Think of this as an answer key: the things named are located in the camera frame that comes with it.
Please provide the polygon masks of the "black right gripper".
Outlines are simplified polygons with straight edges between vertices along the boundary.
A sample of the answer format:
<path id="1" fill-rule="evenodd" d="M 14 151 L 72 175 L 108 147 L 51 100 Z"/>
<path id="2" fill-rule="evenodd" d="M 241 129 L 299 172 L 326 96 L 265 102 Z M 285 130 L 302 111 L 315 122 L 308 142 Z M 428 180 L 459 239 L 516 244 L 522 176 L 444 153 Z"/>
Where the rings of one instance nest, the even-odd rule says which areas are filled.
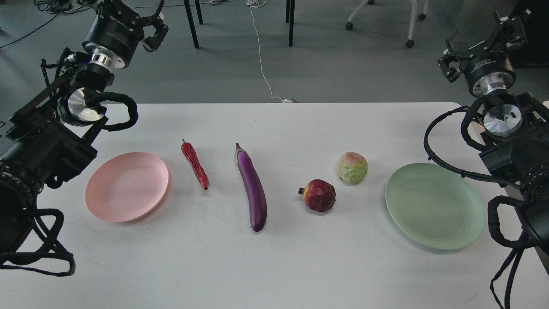
<path id="1" fill-rule="evenodd" d="M 489 35 L 485 52 L 475 54 L 475 47 L 464 41 L 445 40 L 446 49 L 437 64 L 448 82 L 464 76 L 469 93 L 474 97 L 486 96 L 496 90 L 509 90 L 516 75 L 506 55 L 527 45 L 527 35 L 520 17 L 500 16 L 492 12 L 496 28 Z"/>

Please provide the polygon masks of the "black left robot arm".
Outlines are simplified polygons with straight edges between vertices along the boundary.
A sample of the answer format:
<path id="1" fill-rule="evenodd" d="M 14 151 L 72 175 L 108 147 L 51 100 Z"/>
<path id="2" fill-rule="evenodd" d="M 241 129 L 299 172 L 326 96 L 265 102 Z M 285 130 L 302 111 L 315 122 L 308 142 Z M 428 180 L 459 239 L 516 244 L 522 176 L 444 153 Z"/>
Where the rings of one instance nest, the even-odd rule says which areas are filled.
<path id="1" fill-rule="evenodd" d="M 59 188 L 80 175 L 97 156 L 100 131 L 126 130 L 138 107 L 128 95 L 108 92 L 114 70 L 127 68 L 139 44 L 156 51 L 169 28 L 164 1 L 141 16 L 121 0 L 81 0 L 95 11 L 83 51 L 65 48 L 54 64 L 43 61 L 41 91 L 10 118 L 1 155 L 1 268 L 50 276 L 72 276 L 74 255 L 57 239 L 64 215 L 39 209 L 44 187 Z"/>

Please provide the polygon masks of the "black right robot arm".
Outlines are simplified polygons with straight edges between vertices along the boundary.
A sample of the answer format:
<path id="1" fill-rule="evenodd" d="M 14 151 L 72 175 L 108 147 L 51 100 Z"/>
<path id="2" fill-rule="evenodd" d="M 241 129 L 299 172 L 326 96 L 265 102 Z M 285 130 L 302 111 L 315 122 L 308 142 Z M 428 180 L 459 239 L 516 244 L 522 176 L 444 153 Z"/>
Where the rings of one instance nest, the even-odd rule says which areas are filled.
<path id="1" fill-rule="evenodd" d="M 504 299 L 494 299 L 501 309 L 510 308 L 510 293 L 516 270 L 528 248 L 548 253 L 548 108 L 530 93 L 514 95 L 514 67 L 530 64 L 521 50 L 528 43 L 528 24 L 533 20 L 529 7 L 510 16 L 494 18 L 496 27 L 485 39 L 467 50 L 455 49 L 451 39 L 437 60 L 443 76 L 455 82 L 464 76 L 469 93 L 475 97 L 463 106 L 437 117 L 424 134 L 428 158 L 437 165 L 482 182 L 515 188 L 520 198 L 496 196 L 487 206 L 489 233 L 510 254 L 490 283 L 509 270 Z M 432 129 L 446 117 L 464 113 L 460 133 L 469 147 L 476 149 L 488 174 L 461 170 L 437 156 L 428 142 Z"/>

